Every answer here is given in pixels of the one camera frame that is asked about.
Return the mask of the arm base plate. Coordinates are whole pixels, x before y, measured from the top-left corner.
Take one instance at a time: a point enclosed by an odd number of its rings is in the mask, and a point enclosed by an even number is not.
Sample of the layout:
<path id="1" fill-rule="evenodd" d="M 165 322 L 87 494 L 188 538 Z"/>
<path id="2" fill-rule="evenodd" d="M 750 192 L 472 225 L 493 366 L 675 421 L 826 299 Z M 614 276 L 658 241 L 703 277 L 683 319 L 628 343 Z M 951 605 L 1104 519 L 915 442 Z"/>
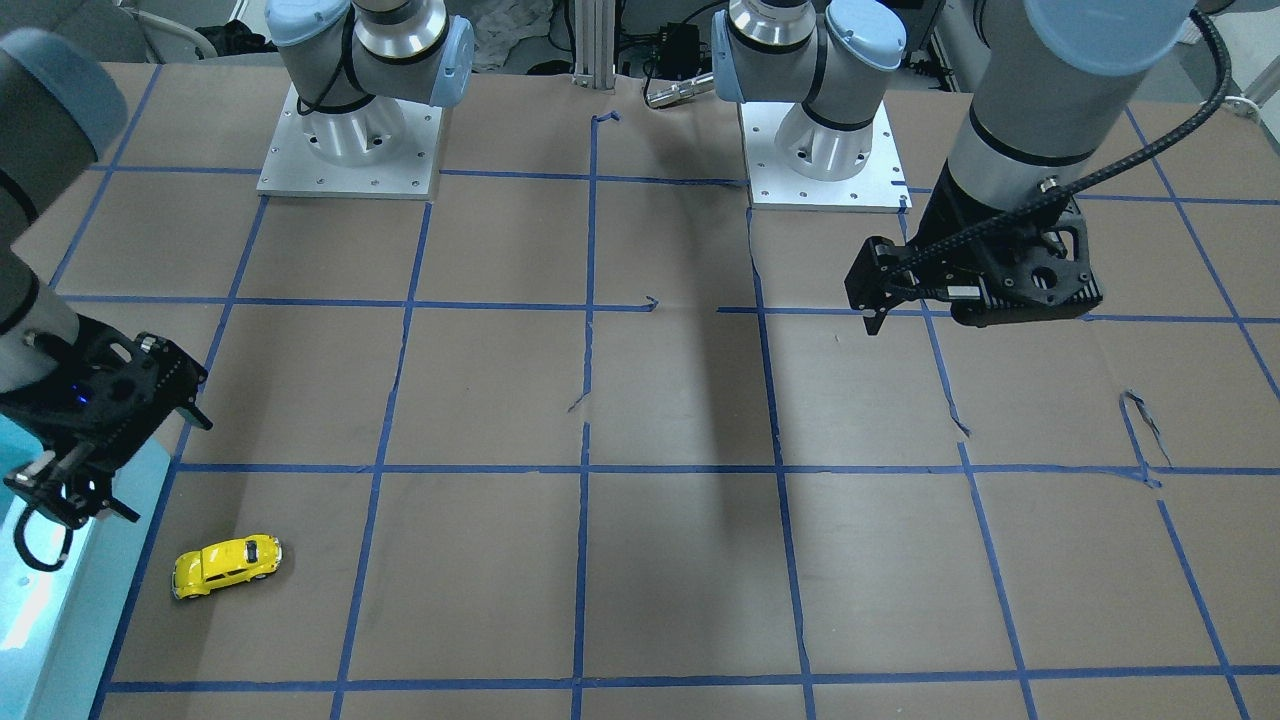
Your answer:
<path id="1" fill-rule="evenodd" d="M 911 206 L 884 104 L 855 131 L 819 126 L 792 102 L 745 102 L 739 117 L 751 208 L 899 213 Z"/>
<path id="2" fill-rule="evenodd" d="M 375 97 L 346 114 L 300 113 L 289 88 L 256 190 L 270 197 L 429 201 L 443 108 Z"/>

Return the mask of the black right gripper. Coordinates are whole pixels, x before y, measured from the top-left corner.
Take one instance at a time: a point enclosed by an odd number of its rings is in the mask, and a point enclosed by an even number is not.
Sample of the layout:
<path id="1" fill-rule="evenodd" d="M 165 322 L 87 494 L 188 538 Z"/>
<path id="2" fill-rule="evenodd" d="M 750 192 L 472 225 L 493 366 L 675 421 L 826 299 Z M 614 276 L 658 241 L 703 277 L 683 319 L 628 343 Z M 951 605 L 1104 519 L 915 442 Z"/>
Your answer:
<path id="1" fill-rule="evenodd" d="M 115 474 L 173 413 L 201 430 L 212 429 L 196 404 L 209 373 L 172 340 L 151 333 L 129 338 L 88 316 L 78 322 L 73 341 L 46 329 L 20 337 L 19 347 L 52 361 L 52 370 L 3 393 L 3 414 L 42 446 L 3 483 L 68 529 L 105 512 L 136 523 L 140 514 L 113 492 Z"/>

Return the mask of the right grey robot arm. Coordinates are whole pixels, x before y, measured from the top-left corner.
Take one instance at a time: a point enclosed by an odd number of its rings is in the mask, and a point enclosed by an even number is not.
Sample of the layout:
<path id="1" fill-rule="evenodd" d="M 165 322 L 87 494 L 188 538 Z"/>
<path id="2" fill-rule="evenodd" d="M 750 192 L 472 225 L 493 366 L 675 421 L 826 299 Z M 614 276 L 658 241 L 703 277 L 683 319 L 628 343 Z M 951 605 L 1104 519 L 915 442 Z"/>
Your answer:
<path id="1" fill-rule="evenodd" d="M 452 108 L 468 86 L 475 32 L 443 1 L 270 1 L 265 20 L 294 114 L 328 161 L 378 160 L 404 136 L 398 101 Z M 70 530 L 104 511 L 137 519 L 113 478 L 170 414 L 211 425 L 195 404 L 200 363 L 76 313 L 12 247 L 127 119 L 113 78 L 81 47 L 37 28 L 3 37 L 3 414 L 42 445 L 4 483 Z"/>

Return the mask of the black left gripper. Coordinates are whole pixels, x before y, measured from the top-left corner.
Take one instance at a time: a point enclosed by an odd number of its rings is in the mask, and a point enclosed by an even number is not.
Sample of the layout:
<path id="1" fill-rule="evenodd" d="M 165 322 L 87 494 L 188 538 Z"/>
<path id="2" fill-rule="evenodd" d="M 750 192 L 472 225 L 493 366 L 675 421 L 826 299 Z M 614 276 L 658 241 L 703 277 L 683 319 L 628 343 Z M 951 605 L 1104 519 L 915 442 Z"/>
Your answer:
<path id="1" fill-rule="evenodd" d="M 1073 319 L 1105 299 L 1075 199 L 950 249 L 915 269 L 901 268 L 920 254 L 883 236 L 864 240 L 844 287 L 869 336 L 879 333 L 890 310 L 925 299 L 920 284 L 975 288 L 974 299 L 954 300 L 950 307 L 956 323 L 979 328 Z"/>

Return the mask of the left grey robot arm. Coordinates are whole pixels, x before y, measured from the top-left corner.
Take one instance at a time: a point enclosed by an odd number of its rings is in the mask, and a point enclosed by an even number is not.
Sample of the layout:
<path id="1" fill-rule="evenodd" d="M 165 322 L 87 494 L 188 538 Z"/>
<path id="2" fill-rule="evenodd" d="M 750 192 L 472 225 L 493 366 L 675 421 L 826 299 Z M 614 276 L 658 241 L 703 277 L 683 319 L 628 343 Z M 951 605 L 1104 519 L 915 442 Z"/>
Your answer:
<path id="1" fill-rule="evenodd" d="M 968 115 L 905 245 L 867 238 L 845 278 L 877 334 L 890 310 L 946 302 L 984 328 L 1082 316 L 1103 300 L 1075 197 L 1180 142 L 1221 106 L 1231 60 L 1216 15 L 1270 1 L 978 1 L 989 50 Z M 1194 24 L 1213 59 L 1210 97 L 1152 143 L 1087 165 L 1149 69 Z M 878 1 L 731 1 L 716 13 L 717 95 L 787 102 L 791 167 L 835 181 L 870 149 L 873 119 L 906 51 L 899 15 Z"/>

